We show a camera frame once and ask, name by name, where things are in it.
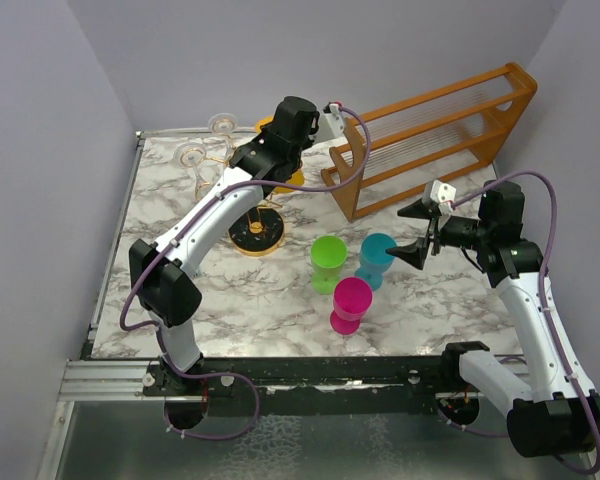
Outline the orange plastic goblet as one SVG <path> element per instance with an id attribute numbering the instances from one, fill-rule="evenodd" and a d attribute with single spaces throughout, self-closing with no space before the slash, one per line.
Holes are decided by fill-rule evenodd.
<path id="1" fill-rule="evenodd" d="M 267 124 L 269 124 L 272 120 L 273 120 L 272 116 L 267 116 L 267 117 L 259 120 L 255 124 L 255 132 L 257 134 L 259 134 L 262 131 L 263 127 L 266 126 Z M 294 186 L 303 186 L 305 183 L 305 176 L 302 171 L 302 168 L 299 168 L 298 170 L 296 170 L 292 174 L 291 178 L 289 180 L 286 180 L 285 183 L 289 184 L 289 185 L 294 185 Z M 288 188 L 288 187 L 276 187 L 273 190 L 273 194 L 289 194 L 292 192 L 293 192 L 293 189 Z"/>

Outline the clear wine glass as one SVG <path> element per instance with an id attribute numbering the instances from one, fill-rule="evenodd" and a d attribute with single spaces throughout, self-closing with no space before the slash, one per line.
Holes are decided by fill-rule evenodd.
<path id="1" fill-rule="evenodd" d="M 207 159 L 206 148 L 201 143 L 186 142 L 175 150 L 173 159 L 193 179 L 195 198 L 201 200 L 211 186 L 201 174 L 201 164 Z"/>
<path id="2" fill-rule="evenodd" d="M 212 116 L 208 121 L 208 129 L 210 132 L 222 136 L 229 150 L 235 149 L 232 133 L 237 127 L 238 119 L 231 113 L 218 113 Z"/>

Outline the green plastic goblet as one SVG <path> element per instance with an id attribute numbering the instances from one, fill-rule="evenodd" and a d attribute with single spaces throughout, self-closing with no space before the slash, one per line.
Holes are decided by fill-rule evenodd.
<path id="1" fill-rule="evenodd" d="M 340 281 L 340 274 L 348 256 L 347 246 L 336 236 L 321 236 L 310 249 L 313 267 L 311 285 L 323 295 L 332 294 Z"/>

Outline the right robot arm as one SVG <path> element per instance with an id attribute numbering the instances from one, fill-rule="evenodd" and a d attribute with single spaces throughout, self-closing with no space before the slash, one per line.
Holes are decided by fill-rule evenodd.
<path id="1" fill-rule="evenodd" d="M 548 249 L 524 239 L 525 196 L 511 181 L 488 181 L 477 192 L 475 219 L 454 215 L 455 189 L 432 181 L 420 199 L 399 210 L 423 219 L 424 236 L 388 254 L 416 269 L 443 247 L 476 254 L 512 317 L 529 379 L 508 370 L 481 342 L 450 343 L 439 367 L 441 383 L 470 385 L 503 415 L 509 439 L 525 458 L 596 451 L 600 443 L 600 394 L 579 363 L 562 326 L 548 276 Z"/>

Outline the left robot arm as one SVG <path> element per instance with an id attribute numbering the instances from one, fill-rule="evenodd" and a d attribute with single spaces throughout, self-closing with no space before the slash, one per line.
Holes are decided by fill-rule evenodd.
<path id="1" fill-rule="evenodd" d="M 306 99 L 285 97 L 272 121 L 234 151 L 219 180 L 182 220 L 153 243 L 138 240 L 130 248 L 131 292 L 119 325 L 133 331 L 126 317 L 132 301 L 138 300 L 150 315 L 146 323 L 156 332 L 169 365 L 166 382 L 175 392 L 190 394 L 201 380 L 193 317 L 202 294 L 193 274 L 232 225 L 275 189 L 289 187 L 304 150 L 343 135 L 348 117 L 361 128 L 367 126 L 339 102 L 319 109 Z"/>

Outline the teal plastic goblet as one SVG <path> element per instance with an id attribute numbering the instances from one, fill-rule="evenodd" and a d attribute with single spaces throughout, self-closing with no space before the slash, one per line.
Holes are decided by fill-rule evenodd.
<path id="1" fill-rule="evenodd" d="M 364 280 L 373 291 L 378 290 L 384 280 L 384 273 L 391 267 L 394 257 L 386 250 L 396 247 L 395 240 L 384 233 L 372 233 L 362 242 L 359 253 L 359 267 L 354 276 Z"/>

